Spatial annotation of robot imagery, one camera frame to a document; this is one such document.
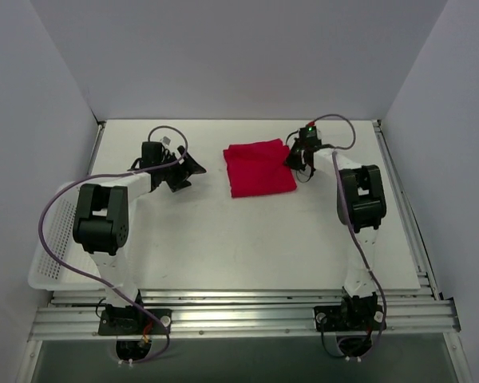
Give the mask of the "red t-shirt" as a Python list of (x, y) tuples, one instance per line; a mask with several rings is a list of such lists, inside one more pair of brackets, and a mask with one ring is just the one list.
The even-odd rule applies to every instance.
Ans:
[(231, 144), (223, 150), (233, 199), (277, 195), (296, 190), (284, 161), (290, 149), (281, 139)]

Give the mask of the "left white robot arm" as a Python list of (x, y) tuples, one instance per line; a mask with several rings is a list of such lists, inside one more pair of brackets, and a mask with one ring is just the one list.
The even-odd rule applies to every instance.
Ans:
[(134, 160), (129, 171), (123, 178), (79, 187), (73, 240), (90, 255), (99, 277), (108, 282), (105, 307), (119, 310), (117, 326), (126, 334), (137, 334), (144, 328), (145, 315), (135, 307), (141, 304), (141, 296), (127, 256), (133, 221), (130, 207), (162, 183), (171, 192), (178, 192), (191, 185), (190, 176), (207, 170), (182, 145), (173, 152), (163, 142), (145, 141), (141, 156)]

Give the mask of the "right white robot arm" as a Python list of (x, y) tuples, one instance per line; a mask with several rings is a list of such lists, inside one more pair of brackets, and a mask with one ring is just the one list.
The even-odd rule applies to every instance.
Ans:
[(294, 142), (284, 164), (296, 172), (323, 172), (337, 184), (337, 215), (348, 230), (352, 244), (347, 250), (347, 269), (338, 319), (347, 329), (357, 329), (366, 320), (382, 323), (384, 294), (374, 276), (374, 248), (378, 229), (386, 216), (386, 197), (379, 167), (360, 164), (324, 144), (320, 131), (307, 124), (291, 134)]

